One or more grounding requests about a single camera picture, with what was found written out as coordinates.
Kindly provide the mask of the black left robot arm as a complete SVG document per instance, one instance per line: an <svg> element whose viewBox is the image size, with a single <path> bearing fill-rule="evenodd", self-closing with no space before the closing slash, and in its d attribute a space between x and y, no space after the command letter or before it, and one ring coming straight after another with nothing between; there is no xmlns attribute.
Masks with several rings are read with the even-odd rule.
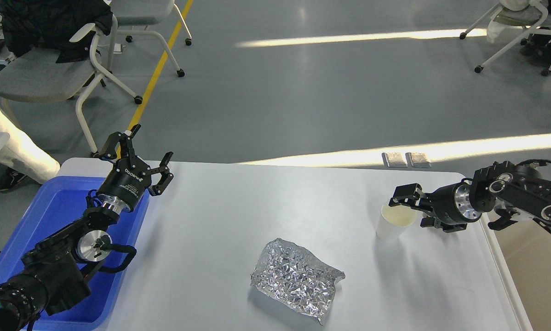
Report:
<svg viewBox="0 0 551 331"><path fill-rule="evenodd" d="M82 216L36 243L21 258L23 270L0 284L0 331L30 331L42 312L58 314L86 299L97 273L119 273L132 262L135 247L114 243L107 229L133 212L145 192L161 195L174 177L172 152L156 168L136 155L132 141L140 128L109 135L93 156L111 162L112 170L87 193Z"/></svg>

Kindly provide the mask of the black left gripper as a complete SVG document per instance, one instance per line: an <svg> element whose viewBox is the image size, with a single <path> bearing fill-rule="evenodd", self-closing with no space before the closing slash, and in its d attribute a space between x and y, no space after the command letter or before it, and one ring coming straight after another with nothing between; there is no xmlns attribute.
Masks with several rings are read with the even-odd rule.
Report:
<svg viewBox="0 0 551 331"><path fill-rule="evenodd" d="M103 150L93 153L95 159L119 159L97 190L97 197L116 197L126 204L126 209L130 212L135 209L145 190L151 185L151 175L143 174L151 166L137 157L132 143L140 128L141 124L135 124L130 130L110 134L103 145ZM148 188L151 196L162 195L174 178L169 168L173 155L172 151L167 152L159 166L151 169L151 174L161 175L159 181Z"/></svg>

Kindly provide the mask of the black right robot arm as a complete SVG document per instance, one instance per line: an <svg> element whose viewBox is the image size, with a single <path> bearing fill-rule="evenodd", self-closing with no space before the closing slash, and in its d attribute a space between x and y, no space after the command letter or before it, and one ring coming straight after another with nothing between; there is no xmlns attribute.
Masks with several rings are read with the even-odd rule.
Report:
<svg viewBox="0 0 551 331"><path fill-rule="evenodd" d="M422 228L439 228L445 233L463 231L482 214L493 211L498 218L488 222L488 228L494 231L532 221L551 235L551 181L538 171L550 163L543 159L496 162L476 170L471 178L431 193L417 183L398 186L388 205L422 212Z"/></svg>

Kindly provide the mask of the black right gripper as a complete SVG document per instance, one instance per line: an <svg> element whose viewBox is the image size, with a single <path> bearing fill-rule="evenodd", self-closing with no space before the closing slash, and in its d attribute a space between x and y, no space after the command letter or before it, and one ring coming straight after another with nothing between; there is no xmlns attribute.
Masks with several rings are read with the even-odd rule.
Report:
<svg viewBox="0 0 551 331"><path fill-rule="evenodd" d="M418 183L397 186L389 206L428 207L420 222L421 228L437 228L445 233L462 231L467 224L477 222L482 215L470 202L471 186L459 182L440 187L433 193L424 193Z"/></svg>

